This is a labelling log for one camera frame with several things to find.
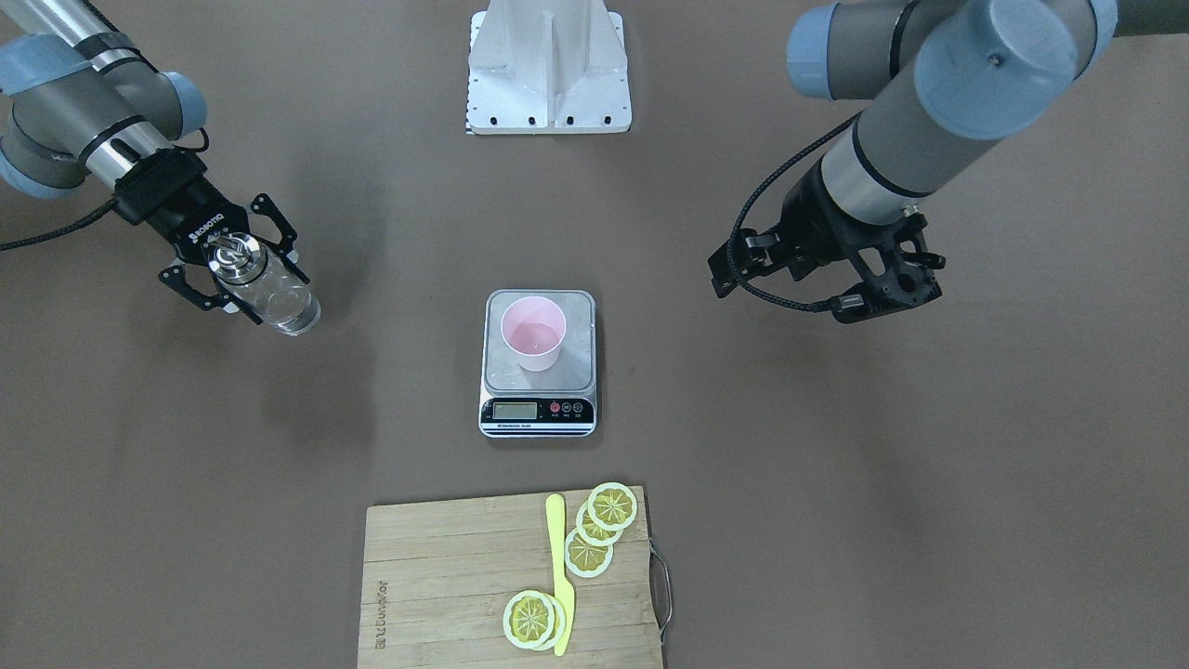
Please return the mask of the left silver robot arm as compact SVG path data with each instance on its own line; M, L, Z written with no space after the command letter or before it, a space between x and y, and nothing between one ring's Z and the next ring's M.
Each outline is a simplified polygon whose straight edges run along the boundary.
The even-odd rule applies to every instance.
M1184 1L870 1L803 13L791 84L866 111L786 196L774 259L801 279L850 261L839 322L939 296L940 255L916 213L999 141L1034 124L1118 34L1185 33Z

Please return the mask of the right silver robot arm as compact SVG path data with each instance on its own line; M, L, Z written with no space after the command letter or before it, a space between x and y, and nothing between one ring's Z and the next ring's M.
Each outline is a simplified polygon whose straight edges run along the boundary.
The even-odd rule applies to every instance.
M23 34L4 44L4 179L34 198L64 198L93 177L111 191L77 228L113 212L174 247L161 280L195 308L243 313L282 334L321 318L297 267L296 231L266 194L249 206L205 177L203 93L163 72L89 1L5 1Z

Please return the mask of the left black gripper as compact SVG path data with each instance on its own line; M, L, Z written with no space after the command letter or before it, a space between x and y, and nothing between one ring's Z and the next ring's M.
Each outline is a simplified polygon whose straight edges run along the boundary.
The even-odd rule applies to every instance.
M776 269L803 280L814 269L849 261L858 283L828 301L841 323L870 321L938 299L935 272L946 266L930 253L923 215L897 215L892 225L867 225L847 215L828 195L816 166L784 200L776 222Z

